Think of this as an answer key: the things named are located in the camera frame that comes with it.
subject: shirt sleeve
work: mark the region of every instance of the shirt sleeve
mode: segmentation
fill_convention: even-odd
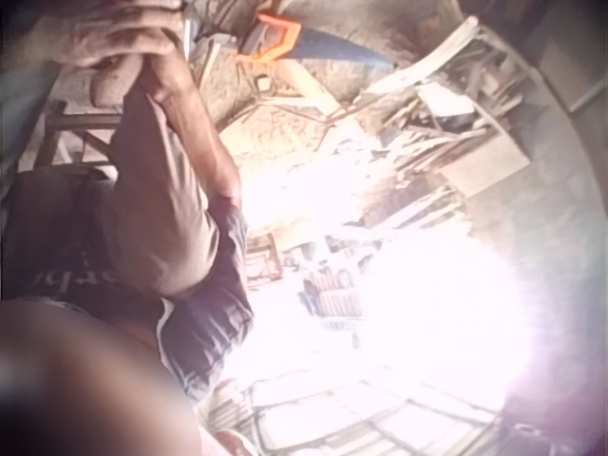
[[[192,294],[174,301],[161,328],[164,362],[193,404],[217,383],[225,357],[242,344],[254,318],[246,293],[244,218],[223,199],[210,201],[209,214],[219,230],[214,265]]]

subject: blue saw blade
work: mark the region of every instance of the blue saw blade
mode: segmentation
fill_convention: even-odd
[[[341,60],[372,67],[394,67],[393,62],[375,50],[310,28],[303,28],[295,47],[280,58]]]

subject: dark t-shirt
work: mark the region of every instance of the dark t-shirt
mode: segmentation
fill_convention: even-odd
[[[163,363],[197,403],[218,380],[225,356],[251,329],[246,223],[227,200],[212,199],[209,214],[218,226],[219,244],[209,275],[184,299],[142,294],[116,278],[104,247],[96,209],[107,184],[103,174],[95,173],[74,180],[71,190],[78,198],[48,227],[45,250],[35,264],[14,258],[6,265],[15,274],[5,277],[4,298],[51,298],[108,323],[148,329],[158,337]],[[18,222],[9,219],[9,228],[18,229]],[[3,241],[10,242],[10,229],[7,237]]]

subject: wood block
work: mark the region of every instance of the wood block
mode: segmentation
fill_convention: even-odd
[[[447,164],[440,173],[465,197],[484,191],[530,164],[505,135],[498,135],[477,150]]]

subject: finger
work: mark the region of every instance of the finger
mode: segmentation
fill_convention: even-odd
[[[181,0],[117,0],[116,5],[120,8],[166,8],[178,10],[181,8]]]
[[[175,49],[173,42],[157,29],[123,30],[109,35],[100,49],[104,57],[123,54],[166,55]]]
[[[183,15],[166,9],[131,9],[122,12],[111,26],[111,31],[127,29],[167,29],[182,34]]]

